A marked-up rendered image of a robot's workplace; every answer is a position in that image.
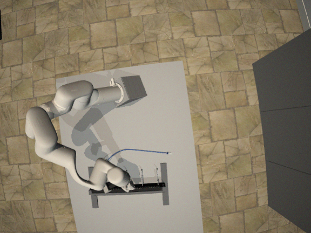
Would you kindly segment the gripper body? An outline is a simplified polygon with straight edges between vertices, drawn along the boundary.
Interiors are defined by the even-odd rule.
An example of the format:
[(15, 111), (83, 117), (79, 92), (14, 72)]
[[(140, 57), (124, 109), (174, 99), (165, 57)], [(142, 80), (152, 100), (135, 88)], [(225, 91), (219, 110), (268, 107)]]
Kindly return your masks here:
[(127, 186), (127, 189), (124, 189), (124, 188), (122, 188), (123, 190), (125, 190), (126, 192), (129, 192), (129, 190), (134, 190), (135, 189), (135, 186), (134, 186), (134, 183), (133, 183), (133, 181), (132, 181), (132, 179), (131, 179), (131, 177), (130, 177), (130, 182), (129, 182), (129, 184), (128, 184), (128, 186)]

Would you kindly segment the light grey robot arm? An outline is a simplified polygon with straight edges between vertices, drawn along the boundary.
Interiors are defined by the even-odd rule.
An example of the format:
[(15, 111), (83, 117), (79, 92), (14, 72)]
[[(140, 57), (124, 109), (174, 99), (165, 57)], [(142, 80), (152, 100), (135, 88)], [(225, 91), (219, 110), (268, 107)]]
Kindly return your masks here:
[[(104, 190), (105, 193), (115, 186), (127, 189), (129, 174), (105, 158), (97, 159), (89, 180), (81, 178), (76, 170), (76, 151), (57, 142), (58, 136), (51, 122), (51, 119), (71, 111), (72, 107), (84, 110), (108, 102), (119, 103), (123, 99), (124, 89), (121, 84), (114, 83), (114, 78), (109, 87), (94, 90), (86, 80), (62, 85), (53, 100), (28, 110), (25, 132), (29, 138), (35, 139), (35, 152), (39, 157), (67, 168), (77, 183), (94, 190)], [(107, 179), (109, 182), (106, 182)]]

